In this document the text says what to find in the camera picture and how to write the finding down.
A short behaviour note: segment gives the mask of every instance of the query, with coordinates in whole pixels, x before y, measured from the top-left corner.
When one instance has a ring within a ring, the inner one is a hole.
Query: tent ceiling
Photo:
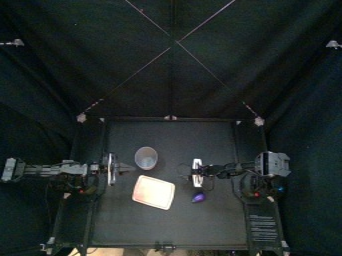
[[[87,113],[250,118],[246,101],[267,117],[342,17],[333,0],[2,2],[0,39],[75,115],[104,99]]]

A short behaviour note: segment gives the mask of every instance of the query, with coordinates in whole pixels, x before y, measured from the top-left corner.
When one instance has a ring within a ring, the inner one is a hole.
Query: white plate
[[[175,184],[141,175],[134,188],[134,201],[169,210],[174,200]]]

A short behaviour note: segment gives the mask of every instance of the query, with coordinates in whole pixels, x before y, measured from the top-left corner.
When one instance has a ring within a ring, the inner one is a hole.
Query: purple object
[[[203,202],[205,200],[206,200],[206,195],[203,192],[197,193],[193,197],[193,203],[199,203],[199,202]]]

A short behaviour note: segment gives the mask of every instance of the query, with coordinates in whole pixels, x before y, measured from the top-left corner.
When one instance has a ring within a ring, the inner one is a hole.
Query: black curtain
[[[291,157],[281,205],[290,247],[299,255],[341,255],[342,52],[320,54],[283,102],[269,138],[271,149]]]

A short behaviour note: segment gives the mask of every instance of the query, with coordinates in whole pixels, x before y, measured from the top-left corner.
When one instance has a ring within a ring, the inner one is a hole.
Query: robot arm
[[[102,164],[83,165],[72,160],[55,165],[28,165],[19,158],[8,158],[0,182],[14,183],[28,177],[48,178],[58,190],[92,194],[99,187],[104,189],[106,183],[114,186],[116,175],[126,171],[135,171],[135,167],[119,163],[114,153],[104,157]]]

